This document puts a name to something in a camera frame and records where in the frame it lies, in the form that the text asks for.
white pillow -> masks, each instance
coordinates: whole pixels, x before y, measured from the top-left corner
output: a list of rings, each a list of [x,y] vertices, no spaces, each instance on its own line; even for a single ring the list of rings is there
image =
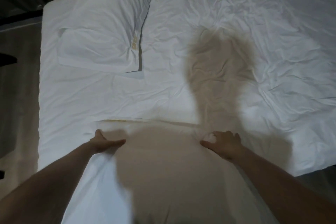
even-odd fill
[[[60,29],[62,65],[105,72],[139,70],[139,41],[151,0],[77,0]]]

white fabric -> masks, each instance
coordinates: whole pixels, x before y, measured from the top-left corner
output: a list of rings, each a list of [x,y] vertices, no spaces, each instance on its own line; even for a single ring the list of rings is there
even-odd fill
[[[134,119],[89,119],[87,126],[127,141],[115,154],[92,157],[63,224],[277,223],[234,165],[199,145],[213,135]]]
[[[74,3],[44,9],[39,169],[105,115],[233,130],[293,175],[336,164],[336,0],[152,0],[144,79],[58,64]]]
[[[59,63],[115,73],[139,70],[141,27],[150,1],[77,0],[59,31]]]

white bed sheet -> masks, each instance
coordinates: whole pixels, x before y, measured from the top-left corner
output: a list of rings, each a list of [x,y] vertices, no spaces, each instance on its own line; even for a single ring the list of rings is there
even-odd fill
[[[88,140],[87,116],[233,130],[293,175],[336,164],[336,0],[152,0],[143,79],[58,64],[74,1],[44,8],[39,170]]]

hand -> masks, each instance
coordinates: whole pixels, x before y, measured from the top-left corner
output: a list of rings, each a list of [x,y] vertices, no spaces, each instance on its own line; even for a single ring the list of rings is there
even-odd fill
[[[100,129],[97,129],[94,137],[88,141],[88,144],[94,148],[95,153],[101,153],[111,147],[120,147],[126,140],[107,141]]]
[[[216,137],[215,143],[202,140],[200,144],[230,162],[234,162],[244,154],[246,148],[241,144],[238,134],[233,135],[230,131],[215,131],[213,135]]]

bed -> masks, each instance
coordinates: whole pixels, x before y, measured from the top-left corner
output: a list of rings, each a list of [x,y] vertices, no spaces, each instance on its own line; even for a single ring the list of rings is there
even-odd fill
[[[294,176],[336,164],[336,0],[152,0],[125,74],[59,65],[75,1],[44,8],[39,170],[90,138],[88,116],[232,130]]]

